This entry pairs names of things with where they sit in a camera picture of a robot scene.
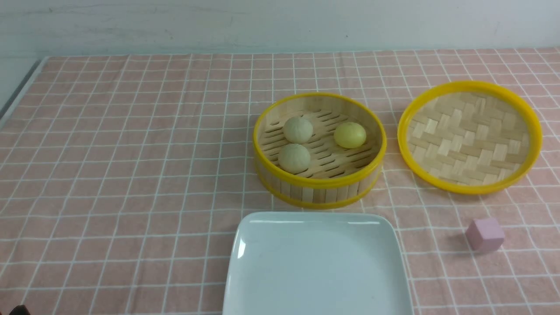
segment pink tablecloth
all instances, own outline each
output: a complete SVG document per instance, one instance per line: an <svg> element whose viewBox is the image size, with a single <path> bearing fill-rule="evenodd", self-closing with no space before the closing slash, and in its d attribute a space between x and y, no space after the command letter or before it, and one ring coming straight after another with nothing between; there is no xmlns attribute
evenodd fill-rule
<svg viewBox="0 0 560 315"><path fill-rule="evenodd" d="M383 176L339 211L394 224L417 314L560 314L556 48L53 57L39 72L0 132L4 313L219 314L241 218L300 211L258 182L251 127L274 100L320 90L364 102L388 132ZM470 79L521 95L545 134L531 173L491 196L432 188L395 138L413 97ZM479 256L462 232L488 216L506 243Z"/></svg>

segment white plate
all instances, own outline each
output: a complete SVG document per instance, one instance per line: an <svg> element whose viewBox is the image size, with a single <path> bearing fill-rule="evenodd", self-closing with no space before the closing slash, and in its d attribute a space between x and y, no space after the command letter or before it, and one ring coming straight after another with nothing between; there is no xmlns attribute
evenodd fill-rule
<svg viewBox="0 0 560 315"><path fill-rule="evenodd" d="M412 315L383 217L257 212L239 224L223 315Z"/></svg>

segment dark object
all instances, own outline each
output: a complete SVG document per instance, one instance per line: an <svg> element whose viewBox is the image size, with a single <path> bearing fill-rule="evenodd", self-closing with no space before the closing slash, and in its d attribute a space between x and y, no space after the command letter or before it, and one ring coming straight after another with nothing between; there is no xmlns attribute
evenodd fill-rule
<svg viewBox="0 0 560 315"><path fill-rule="evenodd" d="M16 100L16 97L18 96L18 94L21 92L21 90L24 88L25 83L27 83L27 81L29 80L29 78L31 77L31 75L33 74L33 72L35 71L35 69L37 69L37 67L39 66L39 64L41 63L41 61L36 61L33 66L31 66L31 69L29 69L28 73L25 75L24 79L21 80L20 85L18 85L18 87L16 88L16 90L13 92L12 96L10 96L10 98L8 99L8 101L5 104L0 104L1 108L0 108L0 118L4 117L4 114L8 111L8 109L10 108L10 106L12 106L13 101Z"/></svg>
<svg viewBox="0 0 560 315"><path fill-rule="evenodd" d="M31 315L31 314L29 313L25 305L18 305L10 312L10 315Z"/></svg>

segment pink cube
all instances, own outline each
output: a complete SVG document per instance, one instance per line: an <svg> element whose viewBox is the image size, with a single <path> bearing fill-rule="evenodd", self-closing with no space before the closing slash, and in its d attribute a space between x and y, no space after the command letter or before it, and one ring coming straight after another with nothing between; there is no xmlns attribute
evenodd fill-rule
<svg viewBox="0 0 560 315"><path fill-rule="evenodd" d="M493 217L473 220L465 235L470 247L482 253L497 251L506 237L500 224Z"/></svg>

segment steamer basket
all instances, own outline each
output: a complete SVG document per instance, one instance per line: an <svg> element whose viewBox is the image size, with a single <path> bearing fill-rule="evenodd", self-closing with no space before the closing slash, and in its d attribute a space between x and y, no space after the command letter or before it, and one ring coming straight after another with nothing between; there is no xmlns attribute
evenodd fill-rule
<svg viewBox="0 0 560 315"><path fill-rule="evenodd" d="M311 165L293 175L278 166L278 153L289 142L282 127L294 116L313 124L313 136L303 145ZM357 122L366 142L356 149L334 143L333 133L343 122ZM294 95L273 104L259 117L253 132L255 165L260 181L278 198L298 207L332 209L362 198L381 172L387 139L379 119L362 104L327 93Z"/></svg>
<svg viewBox="0 0 560 315"><path fill-rule="evenodd" d="M466 194L504 189L539 156L537 116L513 92L486 82L434 87L405 110L398 128L404 161L436 187Z"/></svg>

